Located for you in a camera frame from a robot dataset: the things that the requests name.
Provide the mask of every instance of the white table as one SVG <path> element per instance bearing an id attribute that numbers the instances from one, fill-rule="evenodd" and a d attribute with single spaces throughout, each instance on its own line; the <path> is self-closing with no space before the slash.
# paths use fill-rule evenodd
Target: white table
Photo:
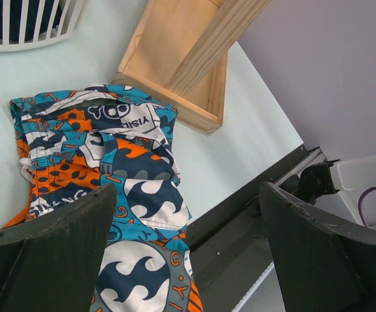
<path id="1" fill-rule="evenodd" d="M 0 227 L 21 211 L 20 174 L 8 109 L 12 98 L 109 83 L 145 0 L 92 0 L 73 36 L 42 49 L 0 54 Z M 206 137 L 177 124 L 174 153 L 193 220 L 302 144 L 243 50 L 230 50 L 224 125 Z"/>

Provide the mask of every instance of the white laundry basket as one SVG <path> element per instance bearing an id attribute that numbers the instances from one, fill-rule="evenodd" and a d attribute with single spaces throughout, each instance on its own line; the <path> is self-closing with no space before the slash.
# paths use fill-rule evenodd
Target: white laundry basket
<path id="1" fill-rule="evenodd" d="M 79 18 L 83 15 L 87 5 L 88 0 L 18 0 L 21 1 L 21 14 L 20 14 L 20 25 L 18 41 L 9 40 L 10 30 L 10 0 L 0 0 L 3 4 L 1 12 L 1 38 L 0 38 L 0 52 L 4 51 L 19 51 L 26 49 L 34 49 L 36 47 L 48 46 L 67 39 L 71 36 L 75 25 Z M 25 41 L 25 34 L 27 28 L 27 18 L 28 9 L 30 8 L 30 3 L 34 1 L 34 4 L 38 6 L 36 13 L 36 23 L 34 25 L 33 39 Z M 53 2 L 51 9 L 51 15 L 49 18 L 48 26 L 46 32 L 40 33 L 42 30 L 41 23 L 44 14 L 45 4 Z M 55 16 L 57 15 L 57 10 L 61 9 L 59 24 L 53 28 L 53 23 Z"/>

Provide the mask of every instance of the wooden frame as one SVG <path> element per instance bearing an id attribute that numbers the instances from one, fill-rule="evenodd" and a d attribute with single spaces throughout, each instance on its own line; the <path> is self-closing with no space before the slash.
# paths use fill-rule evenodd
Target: wooden frame
<path id="1" fill-rule="evenodd" d="M 209 135 L 222 125 L 227 51 L 269 0 L 149 0 L 115 84 L 175 104 Z"/>

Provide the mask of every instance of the basket slats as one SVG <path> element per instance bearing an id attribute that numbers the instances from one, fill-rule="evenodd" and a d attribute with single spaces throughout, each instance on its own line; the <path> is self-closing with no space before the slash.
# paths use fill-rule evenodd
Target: basket slats
<path id="1" fill-rule="evenodd" d="M 29 9 L 29 0 L 23 0 L 21 2 L 19 44 L 24 44 L 25 43 L 26 22 L 27 22 L 27 12 L 28 12 L 28 9 Z"/>
<path id="2" fill-rule="evenodd" d="M 37 11 L 35 3 L 31 0 L 22 0 L 20 16 L 11 10 L 19 10 L 16 7 L 10 7 L 11 0 L 2 0 L 0 5 L 2 9 L 1 14 L 1 29 L 0 29 L 0 51 L 20 51 L 24 49 L 33 49 L 36 47 L 43 47 L 49 44 L 54 44 L 67 39 L 73 32 L 77 20 L 83 14 L 87 7 L 88 0 L 33 0 L 38 1 Z M 32 5 L 36 14 L 36 22 L 34 28 L 28 23 L 31 19 L 29 5 Z M 13 27 L 19 27 L 18 37 L 13 33 Z"/>
<path id="3" fill-rule="evenodd" d="M 38 15 L 36 16 L 36 23 L 34 25 L 33 42 L 38 41 L 42 16 L 44 15 L 45 2 L 46 0 L 39 0 Z"/>
<path id="4" fill-rule="evenodd" d="M 53 21 L 55 20 L 55 15 L 57 14 L 58 4 L 59 4 L 59 0 L 55 0 L 53 2 L 51 17 L 49 18 L 49 23 L 48 23 L 47 29 L 46 29 L 45 40 L 49 40 L 51 38 Z"/>
<path id="5" fill-rule="evenodd" d="M 3 0 L 3 45 L 8 46 L 10 31 L 10 0 Z"/>
<path id="6" fill-rule="evenodd" d="M 71 0 L 66 0 L 65 5 L 62 8 L 62 15 L 60 16 L 57 37 L 62 35 L 62 30 L 64 28 L 64 22 L 65 22 L 65 16 L 66 16 L 66 13 L 68 11 L 68 8 L 70 7 L 70 3 L 71 3 Z"/>
<path id="7" fill-rule="evenodd" d="M 78 1 L 74 3 L 74 10 L 72 11 L 71 19 L 68 24 L 68 29 L 66 31 L 67 34 L 70 34 L 75 27 L 75 24 L 77 23 L 79 13 L 81 12 L 81 9 L 84 5 L 84 1 Z"/>

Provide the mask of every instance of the colorful fabric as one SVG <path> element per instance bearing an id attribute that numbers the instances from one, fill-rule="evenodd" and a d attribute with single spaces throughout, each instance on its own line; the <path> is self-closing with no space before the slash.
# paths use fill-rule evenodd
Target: colorful fabric
<path id="1" fill-rule="evenodd" d="M 172 155 L 176 109 L 130 86 L 13 99 L 33 220 L 105 183 L 117 206 L 91 312 L 202 311 Z"/>

